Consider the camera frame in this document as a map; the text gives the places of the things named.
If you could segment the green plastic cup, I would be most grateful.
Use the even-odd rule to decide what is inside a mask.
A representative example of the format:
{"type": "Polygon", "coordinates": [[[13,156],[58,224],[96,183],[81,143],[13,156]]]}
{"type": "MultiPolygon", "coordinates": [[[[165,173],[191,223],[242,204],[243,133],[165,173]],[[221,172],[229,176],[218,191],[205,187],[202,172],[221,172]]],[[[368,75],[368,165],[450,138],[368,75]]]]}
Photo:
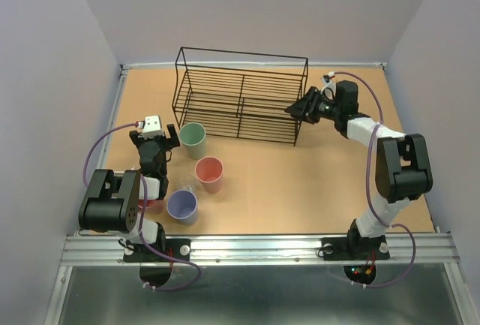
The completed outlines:
{"type": "Polygon", "coordinates": [[[179,139],[190,158],[199,160],[206,155],[206,130],[198,122],[182,126],[179,139]]]}

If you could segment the pink plastic cup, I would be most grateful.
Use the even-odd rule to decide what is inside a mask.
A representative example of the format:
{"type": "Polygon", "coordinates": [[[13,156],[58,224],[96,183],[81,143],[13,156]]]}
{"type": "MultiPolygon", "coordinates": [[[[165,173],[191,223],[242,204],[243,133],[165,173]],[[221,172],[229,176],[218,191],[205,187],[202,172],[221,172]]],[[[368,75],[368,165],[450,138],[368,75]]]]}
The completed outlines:
{"type": "Polygon", "coordinates": [[[223,163],[216,157],[205,156],[196,163],[195,175],[204,190],[210,194],[216,194],[221,190],[223,174],[223,163]]]}

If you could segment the black wire dish rack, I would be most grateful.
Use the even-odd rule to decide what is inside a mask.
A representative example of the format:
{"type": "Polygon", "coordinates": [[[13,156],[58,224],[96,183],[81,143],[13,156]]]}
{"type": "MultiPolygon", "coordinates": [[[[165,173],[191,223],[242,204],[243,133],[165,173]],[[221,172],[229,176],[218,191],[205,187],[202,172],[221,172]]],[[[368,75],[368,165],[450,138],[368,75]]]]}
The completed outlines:
{"type": "Polygon", "coordinates": [[[175,120],[211,136],[295,145],[301,124],[285,109],[305,95],[308,70],[303,56],[181,47],[175,120]]]}

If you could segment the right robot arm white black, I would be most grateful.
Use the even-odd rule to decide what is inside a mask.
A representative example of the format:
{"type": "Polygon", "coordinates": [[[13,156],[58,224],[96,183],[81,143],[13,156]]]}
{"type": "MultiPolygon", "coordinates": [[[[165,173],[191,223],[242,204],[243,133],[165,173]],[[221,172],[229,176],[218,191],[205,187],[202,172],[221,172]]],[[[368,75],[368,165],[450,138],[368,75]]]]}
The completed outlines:
{"type": "Polygon", "coordinates": [[[348,140],[367,147],[365,191],[367,211],[355,219],[345,237],[326,247],[328,256],[363,257],[386,244],[387,229],[398,213],[433,187],[433,175],[425,138],[404,134],[374,121],[359,111],[359,88],[352,81],[335,82],[331,75],[324,86],[307,93],[285,109],[295,120],[316,124],[333,122],[348,140]]]}

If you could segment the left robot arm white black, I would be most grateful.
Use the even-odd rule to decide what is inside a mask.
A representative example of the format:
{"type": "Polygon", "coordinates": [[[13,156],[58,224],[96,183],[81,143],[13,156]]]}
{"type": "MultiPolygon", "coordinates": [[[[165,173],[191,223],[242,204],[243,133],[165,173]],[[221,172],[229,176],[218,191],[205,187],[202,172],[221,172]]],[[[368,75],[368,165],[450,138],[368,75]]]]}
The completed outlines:
{"type": "Polygon", "coordinates": [[[167,164],[172,150],[180,146],[175,126],[168,124],[168,135],[162,130],[150,130],[147,121],[119,126],[118,129],[137,127],[129,138],[139,154],[139,169],[126,170],[116,175],[113,170],[96,169],[90,179],[84,178],[86,191],[78,214],[83,230],[99,233],[117,233],[124,239],[123,246],[139,251],[149,260],[160,260],[167,251],[163,227],[145,219],[140,211],[140,198],[163,200],[169,180],[167,164]]]}

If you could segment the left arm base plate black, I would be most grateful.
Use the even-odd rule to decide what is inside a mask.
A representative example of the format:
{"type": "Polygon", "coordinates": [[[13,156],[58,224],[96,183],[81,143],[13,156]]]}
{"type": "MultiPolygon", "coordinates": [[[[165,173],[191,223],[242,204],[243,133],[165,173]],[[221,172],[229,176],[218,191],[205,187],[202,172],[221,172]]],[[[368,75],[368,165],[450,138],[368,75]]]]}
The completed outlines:
{"type": "Polygon", "coordinates": [[[187,238],[160,239],[147,248],[143,243],[135,244],[129,240],[119,240],[124,249],[122,261],[124,263],[166,263],[175,258],[183,261],[190,260],[191,241],[187,238]]]}

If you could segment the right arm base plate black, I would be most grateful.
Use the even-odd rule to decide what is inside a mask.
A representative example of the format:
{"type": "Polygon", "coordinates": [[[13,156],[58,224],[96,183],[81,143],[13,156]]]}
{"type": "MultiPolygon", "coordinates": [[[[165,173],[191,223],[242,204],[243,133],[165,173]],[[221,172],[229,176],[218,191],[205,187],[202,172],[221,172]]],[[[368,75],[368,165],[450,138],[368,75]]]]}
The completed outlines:
{"type": "Polygon", "coordinates": [[[323,257],[327,261],[361,261],[375,255],[376,260],[389,260],[389,251],[381,252],[380,246],[386,238],[360,238],[348,240],[346,236],[323,237],[321,239],[323,257]]]}

